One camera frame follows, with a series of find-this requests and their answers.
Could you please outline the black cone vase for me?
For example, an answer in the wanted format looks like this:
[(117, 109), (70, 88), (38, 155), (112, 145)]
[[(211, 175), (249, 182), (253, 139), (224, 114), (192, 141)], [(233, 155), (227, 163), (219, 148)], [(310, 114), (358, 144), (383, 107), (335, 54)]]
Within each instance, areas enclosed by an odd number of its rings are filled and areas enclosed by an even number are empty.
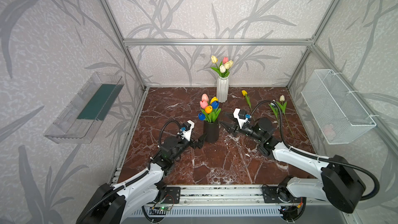
[(207, 122), (204, 121), (203, 132), (206, 135), (205, 142), (215, 144), (219, 139), (219, 121)]

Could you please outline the orange yellow tulip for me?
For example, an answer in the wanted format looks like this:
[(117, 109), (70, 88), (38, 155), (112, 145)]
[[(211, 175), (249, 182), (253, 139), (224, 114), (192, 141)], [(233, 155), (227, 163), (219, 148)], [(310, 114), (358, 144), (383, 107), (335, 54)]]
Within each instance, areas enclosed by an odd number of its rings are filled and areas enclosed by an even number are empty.
[(208, 105), (207, 107), (205, 107), (204, 111), (206, 114), (210, 114), (213, 111), (213, 107), (211, 105)]

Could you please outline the light pink tulip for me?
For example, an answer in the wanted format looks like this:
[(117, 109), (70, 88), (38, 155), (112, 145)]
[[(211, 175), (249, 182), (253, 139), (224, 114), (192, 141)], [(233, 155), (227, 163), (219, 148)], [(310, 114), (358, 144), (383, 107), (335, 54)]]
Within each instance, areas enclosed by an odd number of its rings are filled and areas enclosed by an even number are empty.
[(207, 95), (207, 94), (203, 94), (203, 95), (202, 95), (202, 98), (201, 98), (201, 101), (208, 102), (208, 101), (209, 101), (208, 95)]

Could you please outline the white ribbed ceramic vase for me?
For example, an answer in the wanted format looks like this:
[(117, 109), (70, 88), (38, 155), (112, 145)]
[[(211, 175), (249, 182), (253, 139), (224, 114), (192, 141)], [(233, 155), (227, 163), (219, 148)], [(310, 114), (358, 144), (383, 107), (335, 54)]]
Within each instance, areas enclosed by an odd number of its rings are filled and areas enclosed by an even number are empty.
[(224, 103), (228, 99), (229, 77), (219, 77), (217, 79), (217, 99), (220, 103)]

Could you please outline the pale yellow tulip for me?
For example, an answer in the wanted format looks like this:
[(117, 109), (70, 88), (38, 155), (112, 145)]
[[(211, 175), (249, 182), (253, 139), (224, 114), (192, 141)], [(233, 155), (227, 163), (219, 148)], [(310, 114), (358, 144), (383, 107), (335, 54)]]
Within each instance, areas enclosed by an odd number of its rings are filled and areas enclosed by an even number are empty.
[(219, 65), (217, 64), (218, 59), (215, 56), (211, 56), (211, 62), (214, 66), (211, 67), (211, 69), (213, 69), (219, 76), (222, 76), (222, 73), (219, 69)]

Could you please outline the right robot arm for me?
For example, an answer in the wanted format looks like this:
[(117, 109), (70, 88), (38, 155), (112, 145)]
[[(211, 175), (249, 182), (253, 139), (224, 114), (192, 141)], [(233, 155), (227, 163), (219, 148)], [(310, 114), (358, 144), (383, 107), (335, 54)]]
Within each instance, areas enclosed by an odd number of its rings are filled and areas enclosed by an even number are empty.
[(360, 201), (377, 196), (380, 183), (370, 171), (352, 165), (341, 156), (319, 156), (300, 150), (286, 143), (283, 134), (283, 121), (286, 107), (278, 101), (268, 100), (276, 110), (279, 120), (280, 139), (273, 136), (272, 122), (262, 117), (252, 124), (253, 115), (237, 108), (224, 115), (231, 122), (221, 121), (225, 130), (237, 136), (242, 134), (258, 142), (258, 151), (265, 157), (290, 164), (312, 178), (288, 176), (279, 185), (282, 197), (313, 198), (328, 201), (338, 210), (351, 214)]

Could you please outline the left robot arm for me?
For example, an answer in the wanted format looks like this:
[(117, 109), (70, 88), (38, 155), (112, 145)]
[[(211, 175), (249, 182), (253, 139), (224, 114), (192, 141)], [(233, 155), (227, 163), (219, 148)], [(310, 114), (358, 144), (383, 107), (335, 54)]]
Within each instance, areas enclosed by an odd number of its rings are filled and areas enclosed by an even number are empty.
[(136, 210), (148, 203), (161, 202), (166, 197), (163, 179), (170, 175), (175, 162), (189, 147), (201, 149), (207, 133), (192, 139), (194, 122), (177, 125), (175, 136), (159, 139), (159, 150), (139, 173), (115, 185), (98, 187), (89, 203), (77, 218), (78, 224), (120, 224)]

